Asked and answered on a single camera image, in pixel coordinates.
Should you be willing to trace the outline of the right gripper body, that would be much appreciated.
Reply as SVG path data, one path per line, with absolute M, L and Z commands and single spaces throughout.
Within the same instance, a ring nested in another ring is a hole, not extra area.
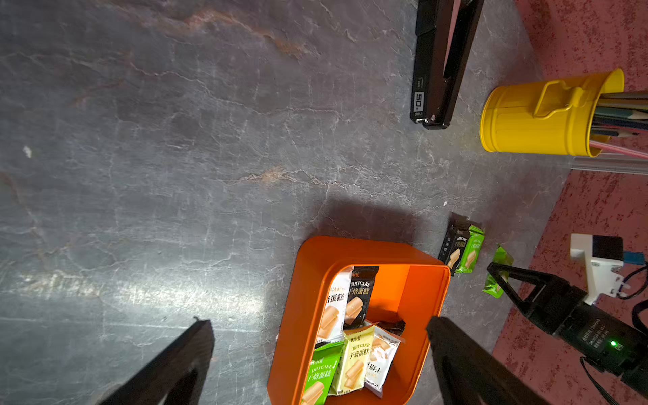
M 536 285 L 521 302 L 534 325 L 558 337 L 582 354 L 603 354 L 626 346 L 628 326 L 584 302 L 584 290 L 568 283 Z

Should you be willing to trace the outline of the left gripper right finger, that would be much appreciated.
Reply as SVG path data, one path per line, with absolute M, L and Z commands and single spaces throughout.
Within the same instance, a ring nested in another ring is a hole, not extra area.
M 547 403 L 449 318 L 431 318 L 427 332 L 445 404 Z

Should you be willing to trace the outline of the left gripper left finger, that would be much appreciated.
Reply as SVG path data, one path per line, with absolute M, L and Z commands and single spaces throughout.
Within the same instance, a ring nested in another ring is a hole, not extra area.
M 101 404 L 198 404 L 214 352 L 211 321 L 197 320 Z

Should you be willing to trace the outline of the green cookie pack hidden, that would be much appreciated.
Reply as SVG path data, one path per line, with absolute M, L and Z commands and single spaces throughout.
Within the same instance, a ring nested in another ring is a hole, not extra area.
M 455 273 L 472 273 L 484 244 L 485 233 L 482 229 L 471 225 L 468 231 L 469 238 L 467 238 L 467 242 L 462 250 L 462 256 L 458 261 Z

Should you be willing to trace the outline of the black cookie pack top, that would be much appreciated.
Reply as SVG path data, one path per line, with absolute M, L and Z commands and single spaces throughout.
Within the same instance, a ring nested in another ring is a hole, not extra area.
M 443 238 L 438 259 L 442 261 L 453 276 L 461 262 L 468 239 L 470 238 L 471 222 L 466 216 L 451 213 L 447 231 Z

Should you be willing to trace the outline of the orange storage box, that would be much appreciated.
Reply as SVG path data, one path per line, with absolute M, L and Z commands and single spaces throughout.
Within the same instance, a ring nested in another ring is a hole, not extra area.
M 271 403 L 300 402 L 328 292 L 337 274 L 349 266 L 379 268 L 368 319 L 404 321 L 404 342 L 381 398 L 362 389 L 332 397 L 329 403 L 405 404 L 413 396 L 430 350 L 426 328 L 441 313 L 451 280 L 449 268 L 402 243 L 317 236 L 307 240 L 296 257 L 268 380 Z

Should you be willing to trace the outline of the cream cookie pack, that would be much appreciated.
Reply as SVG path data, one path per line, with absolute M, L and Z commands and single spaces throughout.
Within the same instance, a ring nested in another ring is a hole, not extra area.
M 344 347 L 329 396 L 342 396 L 364 387 L 374 333 L 372 324 L 344 332 Z

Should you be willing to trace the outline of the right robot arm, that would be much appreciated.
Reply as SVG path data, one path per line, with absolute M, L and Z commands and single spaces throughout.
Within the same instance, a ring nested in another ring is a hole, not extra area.
M 487 270 L 519 312 L 582 354 L 580 362 L 618 376 L 647 396 L 647 335 L 585 303 L 587 292 L 563 278 L 500 263 Z

